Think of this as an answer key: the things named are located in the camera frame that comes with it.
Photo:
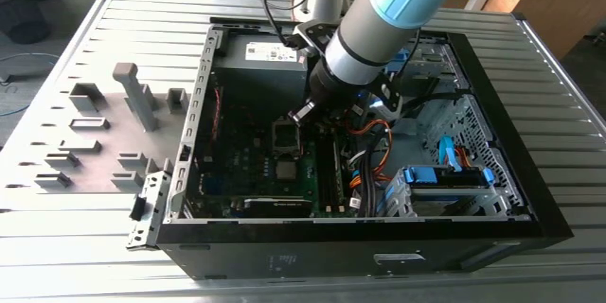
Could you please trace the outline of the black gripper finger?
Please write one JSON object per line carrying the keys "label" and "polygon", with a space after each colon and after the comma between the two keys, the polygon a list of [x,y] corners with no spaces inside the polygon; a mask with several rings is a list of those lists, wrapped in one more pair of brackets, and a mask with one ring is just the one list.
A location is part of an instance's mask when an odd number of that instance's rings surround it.
{"label": "black gripper finger", "polygon": [[306,103],[294,111],[294,122],[297,126],[304,127],[308,122],[316,117],[318,108],[316,103]]}
{"label": "black gripper finger", "polygon": [[308,100],[301,108],[294,109],[289,112],[289,118],[293,121],[305,121],[316,109],[316,103],[313,100]]}

